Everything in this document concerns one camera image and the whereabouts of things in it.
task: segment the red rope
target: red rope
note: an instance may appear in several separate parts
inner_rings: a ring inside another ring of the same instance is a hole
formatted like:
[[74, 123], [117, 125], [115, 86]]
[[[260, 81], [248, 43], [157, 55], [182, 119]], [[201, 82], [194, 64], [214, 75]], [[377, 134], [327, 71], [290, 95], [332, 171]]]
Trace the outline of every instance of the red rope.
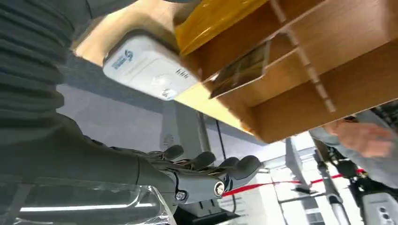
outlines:
[[[363, 169], [358, 169], [357, 170], [357, 173], [362, 173], [362, 172], [364, 172]], [[339, 177], [342, 177], [342, 175], [341, 174], [337, 174], [337, 175], [331, 176], [332, 179], [339, 178]], [[310, 182], [310, 184], [312, 185], [312, 184], [316, 184], [316, 183], [319, 183], [319, 182], [322, 182], [322, 181], [323, 181], [323, 179], [313, 180], [313, 181]], [[300, 182], [297, 181], [297, 180], [288, 180], [288, 181], [277, 181], [277, 182], [263, 183], [263, 184], [251, 184], [251, 185], [238, 187], [238, 188], [236, 188], [234, 190], [225, 192], [222, 196], [226, 197], [226, 196], [229, 196], [229, 195], [234, 195], [234, 194], [238, 194], [238, 193], [241, 193], [241, 192], [244, 192], [244, 191], [252, 190], [252, 189], [264, 186], [264, 185], [270, 185], [270, 184], [276, 185], [276, 184], [280, 184], [280, 183], [299, 184]]]

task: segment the metal bolt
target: metal bolt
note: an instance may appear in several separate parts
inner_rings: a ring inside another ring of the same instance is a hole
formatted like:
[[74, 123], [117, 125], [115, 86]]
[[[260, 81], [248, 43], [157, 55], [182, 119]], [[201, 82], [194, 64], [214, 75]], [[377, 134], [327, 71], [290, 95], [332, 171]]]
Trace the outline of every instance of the metal bolt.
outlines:
[[225, 190], [225, 186], [224, 183], [222, 183], [221, 181], [217, 182], [214, 186], [214, 194], [216, 196], [221, 196], [224, 193]]
[[184, 191], [178, 191], [176, 194], [176, 199], [179, 201], [182, 201], [186, 198], [186, 192]]

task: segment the wooden cabinet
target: wooden cabinet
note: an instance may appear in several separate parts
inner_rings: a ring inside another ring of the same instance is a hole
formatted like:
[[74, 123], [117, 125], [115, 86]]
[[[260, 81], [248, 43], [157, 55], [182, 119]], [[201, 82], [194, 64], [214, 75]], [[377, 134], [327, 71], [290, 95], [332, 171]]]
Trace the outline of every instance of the wooden cabinet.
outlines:
[[[105, 17], [75, 51], [101, 65], [135, 26], [175, 45], [173, 19], [193, 7], [140, 0]], [[210, 100], [210, 78], [271, 38], [266, 74]], [[269, 0], [186, 56], [202, 83], [177, 101], [274, 142], [398, 98], [397, 38], [396, 0]]]

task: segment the logo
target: logo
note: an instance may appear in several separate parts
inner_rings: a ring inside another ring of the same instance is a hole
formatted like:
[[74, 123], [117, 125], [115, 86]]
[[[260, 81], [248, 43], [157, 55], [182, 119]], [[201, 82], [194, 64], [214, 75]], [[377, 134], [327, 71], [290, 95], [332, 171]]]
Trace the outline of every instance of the logo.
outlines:
[[119, 56], [119, 58], [112, 64], [112, 67], [118, 69], [122, 66], [126, 61], [131, 62], [133, 60], [133, 52], [126, 50], [124, 51], [124, 55]]
[[187, 79], [189, 77], [189, 74], [187, 72], [183, 71], [182, 69], [178, 69], [176, 71], [176, 74], [184, 79]]

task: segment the blue logo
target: blue logo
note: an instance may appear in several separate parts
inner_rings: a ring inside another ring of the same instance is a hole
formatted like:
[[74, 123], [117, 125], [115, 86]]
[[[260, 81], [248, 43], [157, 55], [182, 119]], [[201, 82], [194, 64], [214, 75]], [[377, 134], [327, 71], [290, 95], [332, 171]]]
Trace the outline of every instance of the blue logo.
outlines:
[[124, 55], [119, 56], [119, 58], [112, 64], [112, 67], [118, 69], [126, 61], [131, 62], [133, 60], [133, 52], [130, 50], [124, 51]]

